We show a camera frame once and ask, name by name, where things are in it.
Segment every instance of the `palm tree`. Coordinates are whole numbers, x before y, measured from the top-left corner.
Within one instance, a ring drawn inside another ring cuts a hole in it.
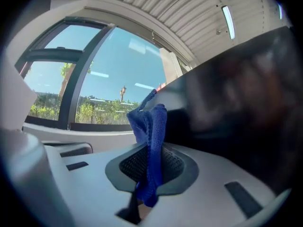
[[[90,67],[92,66],[94,62],[92,61],[90,66],[89,66],[89,69],[87,71],[87,73],[90,73]],[[61,75],[63,76],[63,82],[61,84],[61,89],[60,89],[60,92],[59,92],[59,97],[63,97],[63,93],[66,89],[66,85],[69,81],[69,79],[71,78],[71,74],[72,74],[72,71],[74,70],[76,64],[74,63],[64,63],[64,66],[61,67]]]

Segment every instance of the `sky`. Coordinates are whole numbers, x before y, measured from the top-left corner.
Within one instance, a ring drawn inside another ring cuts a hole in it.
[[[99,29],[69,26],[57,35],[46,48],[58,46],[84,50]],[[63,77],[64,62],[36,61],[25,82],[35,92],[58,94]],[[124,101],[141,102],[153,88],[165,82],[159,49],[144,39],[120,28],[115,28],[98,50],[90,74],[87,74],[80,96],[99,99],[120,99],[126,87]]]

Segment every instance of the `corrugated ceiling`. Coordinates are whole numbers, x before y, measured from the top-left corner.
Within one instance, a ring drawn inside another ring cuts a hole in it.
[[[287,24],[274,0],[120,0],[135,6],[173,31],[199,63],[234,45]],[[229,37],[221,7],[232,13],[236,38]]]

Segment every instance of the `lamp post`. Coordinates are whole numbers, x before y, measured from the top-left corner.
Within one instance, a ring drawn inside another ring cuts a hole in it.
[[[125,91],[126,91],[126,87],[124,86],[120,91],[121,102],[123,102],[123,95],[124,95]]]

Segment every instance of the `blue towel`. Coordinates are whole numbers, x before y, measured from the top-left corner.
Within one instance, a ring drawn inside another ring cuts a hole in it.
[[[141,105],[127,114],[128,121],[134,131],[138,143],[147,142],[147,174],[137,184],[137,198],[148,207],[157,202],[156,191],[162,182],[161,147],[165,136],[167,120],[166,108],[158,104],[150,111],[142,111],[146,103],[151,100],[157,91],[154,89],[142,101]]]

